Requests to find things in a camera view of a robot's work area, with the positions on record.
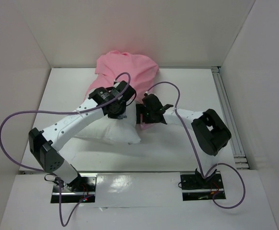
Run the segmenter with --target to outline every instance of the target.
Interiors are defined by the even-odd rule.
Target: white table surface
[[[115,173],[97,176],[96,203],[80,204],[67,230],[276,230],[257,171],[240,171],[246,186],[244,202],[224,210],[211,200],[182,201],[179,173]],[[223,172],[226,200],[242,197],[233,172]],[[51,204],[53,184],[44,175],[17,175],[0,230],[63,229],[58,204]],[[75,204],[62,204],[63,219]]]
[[[52,69],[39,109],[74,110],[83,102],[85,92],[96,76],[93,68]],[[210,69],[160,69],[155,82],[159,81],[170,81],[179,87],[179,108],[192,111],[212,108],[223,118]],[[176,101],[177,92],[170,85],[159,85],[154,92],[163,104],[174,104]],[[43,129],[61,118],[60,115],[37,114],[33,127]],[[139,136],[142,140],[140,144],[123,146],[72,138],[60,154],[82,172],[167,172],[197,168],[194,152],[182,127],[156,124],[148,130],[139,131]],[[230,143],[220,154],[219,161],[235,167]],[[22,164],[41,168],[28,145]]]

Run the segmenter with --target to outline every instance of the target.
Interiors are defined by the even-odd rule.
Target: purple cable
[[[94,108],[87,109],[87,110],[82,110],[82,111],[80,111],[80,113],[81,113],[81,114],[82,114],[82,113],[89,113],[89,112],[94,111],[94,110],[96,110],[96,109],[103,108],[103,107],[105,107],[106,105],[108,105],[108,104],[112,103],[113,101],[117,100],[117,99],[127,90],[127,88],[128,88],[129,85],[130,85],[130,82],[131,82],[131,76],[130,76],[130,74],[127,73],[127,72],[123,72],[123,73],[119,74],[119,75],[116,77],[115,80],[117,80],[120,76],[122,76],[122,75],[124,75],[124,74],[126,74],[126,75],[128,76],[127,85],[125,86],[125,88],[124,88],[115,98],[113,98],[112,100],[110,100],[110,101],[108,101],[108,102],[106,102],[106,103],[104,103],[104,104],[102,104],[102,105],[96,106],[96,107],[94,107]],[[21,166],[21,167],[24,167],[24,168],[26,168],[26,169],[31,169],[31,170],[39,171],[39,172],[44,172],[44,170],[42,170],[42,169],[33,168],[33,167],[26,166],[26,165],[24,165],[24,164],[21,164],[21,163],[17,162],[16,160],[14,160],[14,159],[7,153],[7,151],[6,151],[5,148],[4,148],[4,145],[3,145],[3,143],[2,143],[2,129],[3,129],[4,125],[5,125],[5,123],[6,123],[10,118],[12,118],[13,116],[16,116],[16,115],[20,115],[20,114],[76,115],[76,114],[78,114],[78,112],[54,112],[54,111],[44,111],[44,110],[25,110],[25,111],[19,111],[19,112],[16,112],[16,113],[13,113],[13,114],[7,116],[7,117],[3,120],[3,122],[1,123],[1,125],[0,125],[0,147],[1,147],[2,151],[3,151],[3,153],[5,154],[5,156],[6,156],[8,159],[10,159],[13,163],[15,163],[15,164],[17,164],[17,165],[19,165],[19,166]],[[59,218],[60,218],[60,221],[61,221],[61,224],[62,224],[63,227],[67,226],[67,224],[68,224],[68,222],[69,222],[69,220],[70,220],[70,218],[71,218],[71,215],[72,215],[73,211],[76,209],[76,207],[77,207],[82,201],[83,201],[83,199],[80,200],[80,201],[75,205],[75,207],[73,208],[73,210],[71,211],[71,213],[70,213],[70,215],[69,215],[69,218],[68,218],[66,224],[64,224],[64,223],[63,223],[63,218],[62,218],[62,209],[61,209],[62,190],[61,190],[61,187],[59,186],[58,209],[59,209]]]
[[[93,196],[93,195],[87,195],[83,199],[80,199],[80,201],[73,207],[71,213],[69,214],[69,217],[66,221],[66,224],[63,222],[63,216],[62,216],[62,188],[61,188],[61,180],[60,178],[58,179],[58,212],[59,212],[59,220],[61,221],[61,225],[63,227],[66,227],[70,221],[71,215],[73,214],[74,210],[76,210],[77,206],[79,206],[80,203],[82,203],[85,199]]]
[[[180,95],[181,95],[180,90],[179,90],[179,88],[178,88],[175,84],[173,84],[173,83],[171,83],[171,82],[169,82],[169,81],[161,81],[161,82],[158,82],[158,83],[154,84],[153,86],[151,86],[147,91],[151,90],[153,87],[155,87],[155,86],[157,86],[157,85],[159,85],[159,84],[170,84],[170,85],[174,86],[174,87],[177,89],[177,91],[178,91],[178,98],[177,98],[177,101],[176,101],[176,103],[175,103],[175,105],[174,105],[174,112],[176,113],[177,117],[178,117],[179,120],[181,121],[182,126],[183,126],[184,130],[186,131],[187,137],[188,137],[188,139],[189,139],[189,141],[190,141],[190,143],[191,143],[191,145],[192,145],[192,148],[193,148],[193,151],[194,151],[194,154],[195,154],[195,157],[196,157],[198,166],[199,166],[199,170],[200,170],[201,176],[205,179],[205,178],[207,178],[207,176],[209,175],[209,173],[210,173],[215,167],[217,167],[218,165],[225,165],[225,166],[231,168],[232,170],[234,170],[234,171],[236,172],[236,174],[239,176],[239,178],[240,178],[240,180],[241,180],[241,182],[242,182],[242,186],[243,186],[243,197],[242,197],[242,199],[241,199],[236,205],[233,205],[233,206],[230,206],[230,207],[225,207],[225,206],[221,206],[221,205],[217,204],[216,201],[215,201],[215,196],[216,196],[217,194],[219,194],[219,192],[213,195],[213,197],[212,197],[213,202],[214,202],[218,207],[221,207],[221,208],[224,208],[224,209],[231,209],[231,208],[238,207],[238,206],[244,201],[244,199],[245,199],[245,194],[246,194],[245,183],[244,183],[244,181],[243,181],[243,179],[242,179],[240,173],[239,173],[235,168],[233,168],[231,165],[228,165],[228,164],[226,164],[226,163],[217,163],[217,164],[214,164],[214,165],[207,171],[206,175],[204,175],[203,170],[202,170],[202,165],[201,165],[201,162],[200,162],[200,159],[199,159],[197,150],[196,150],[195,145],[194,145],[194,141],[193,141],[193,139],[192,139],[192,137],[191,137],[191,134],[190,134],[189,131],[188,131],[188,128],[187,128],[187,126],[186,126],[184,120],[183,120],[182,117],[179,115],[178,110],[177,110],[178,103],[179,103],[179,100],[180,100]]]

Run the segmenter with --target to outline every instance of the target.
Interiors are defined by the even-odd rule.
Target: purple wire
[[[230,207],[225,207],[225,206],[221,206],[221,205],[217,204],[216,201],[215,201],[215,196],[216,196],[217,194],[219,194],[219,192],[213,195],[213,197],[212,197],[213,202],[214,202],[218,207],[221,207],[221,208],[224,208],[224,209],[232,209],[232,208],[238,207],[238,206],[244,201],[244,199],[245,199],[245,194],[246,194],[245,183],[244,183],[244,181],[243,181],[243,179],[242,179],[240,173],[239,173],[235,168],[233,168],[231,165],[229,165],[229,164],[226,164],[226,163],[217,163],[217,164],[214,164],[214,165],[207,171],[206,175],[204,175],[203,170],[202,170],[202,165],[201,165],[201,162],[200,162],[200,159],[199,159],[197,150],[196,150],[195,145],[194,145],[194,141],[193,141],[193,139],[192,139],[192,137],[191,137],[191,134],[190,134],[189,131],[188,131],[188,128],[187,128],[187,126],[186,126],[184,120],[183,120],[182,117],[179,115],[178,110],[177,110],[178,103],[179,103],[179,100],[180,100],[180,95],[181,95],[180,90],[179,90],[179,88],[178,88],[175,84],[173,84],[173,83],[171,83],[171,82],[169,82],[169,81],[161,81],[161,82],[158,82],[158,83],[154,84],[153,86],[151,86],[147,91],[151,90],[153,87],[155,87],[155,86],[157,86],[157,85],[159,85],[159,84],[170,84],[170,85],[174,86],[174,87],[177,89],[177,91],[178,91],[178,97],[177,97],[176,103],[175,103],[175,105],[174,105],[174,112],[176,113],[177,117],[178,117],[179,120],[181,121],[182,126],[183,126],[184,130],[186,131],[187,137],[188,137],[188,139],[189,139],[189,141],[190,141],[190,143],[191,143],[191,145],[192,145],[192,148],[193,148],[193,151],[194,151],[194,154],[195,154],[195,157],[196,157],[198,166],[199,166],[199,170],[200,170],[201,176],[205,179],[205,178],[207,178],[207,176],[209,175],[209,173],[210,173],[215,167],[217,167],[218,165],[225,165],[225,166],[231,168],[232,170],[234,170],[234,171],[236,172],[236,174],[239,176],[239,178],[240,178],[240,180],[241,180],[241,182],[242,182],[242,186],[243,186],[243,197],[242,197],[242,199],[241,199],[236,205],[233,205],[233,206],[230,206]]]
[[[115,98],[113,98],[112,100],[110,100],[110,101],[108,101],[108,102],[106,102],[106,103],[104,103],[104,104],[102,104],[102,105],[98,105],[98,106],[96,106],[96,107],[94,107],[94,108],[90,108],[90,109],[87,109],[87,110],[82,110],[82,111],[80,111],[80,113],[81,113],[81,114],[83,114],[83,113],[89,113],[89,112],[94,111],[94,110],[96,110],[96,109],[103,108],[103,107],[105,107],[106,105],[108,105],[108,104],[112,103],[113,101],[117,100],[117,99],[127,90],[127,88],[128,88],[129,85],[130,85],[130,82],[131,82],[131,76],[130,76],[130,74],[127,73],[127,72],[123,72],[123,73],[119,74],[119,75],[116,77],[115,80],[117,80],[120,76],[122,76],[122,75],[124,75],[124,74],[126,74],[126,75],[128,76],[127,85],[125,86],[125,88],[124,88]],[[1,147],[2,151],[3,151],[3,153],[5,154],[5,156],[6,156],[8,159],[10,159],[13,163],[15,163],[15,164],[17,164],[17,165],[19,165],[19,166],[21,166],[21,167],[24,167],[24,168],[30,169],[30,170],[35,170],[35,171],[38,171],[38,172],[44,172],[44,170],[42,170],[42,169],[33,168],[33,167],[26,166],[26,165],[24,165],[24,164],[21,164],[21,163],[17,162],[16,160],[14,160],[14,159],[7,153],[7,151],[6,151],[5,148],[4,148],[4,145],[3,145],[3,143],[2,143],[2,129],[3,129],[4,125],[5,125],[5,123],[6,123],[10,118],[12,118],[13,116],[16,116],[16,115],[20,115],[20,114],[76,115],[76,114],[78,114],[78,112],[54,112],[54,111],[45,111],[45,110],[25,110],[25,111],[19,111],[19,112],[16,112],[16,113],[13,113],[13,114],[7,116],[7,117],[3,120],[3,122],[1,123],[1,125],[0,125],[0,147]],[[66,224],[64,224],[64,223],[63,223],[63,218],[62,218],[62,208],[61,208],[62,190],[61,190],[61,187],[59,186],[58,209],[59,209],[59,218],[60,218],[60,221],[61,221],[61,224],[62,224],[63,227],[67,226],[67,224],[69,223],[69,220],[70,220],[70,218],[71,218],[71,215],[72,215],[73,211],[76,209],[76,207],[77,207],[82,201],[83,201],[83,199],[80,200],[80,201],[75,205],[75,207],[73,208],[73,210],[71,211],[71,213],[70,213],[70,215],[69,215],[69,217],[68,217],[68,220],[67,220]]]
[[[79,206],[80,203],[82,203],[85,199],[93,196],[93,195],[87,195],[83,199],[80,199],[80,201],[73,207],[71,213],[68,216],[68,219],[66,221],[66,224],[63,222],[63,216],[62,216],[62,188],[61,188],[61,180],[58,179],[58,212],[59,212],[59,220],[61,221],[61,225],[63,227],[66,227],[70,221],[71,215],[73,214],[74,210],[76,210],[77,206]]]

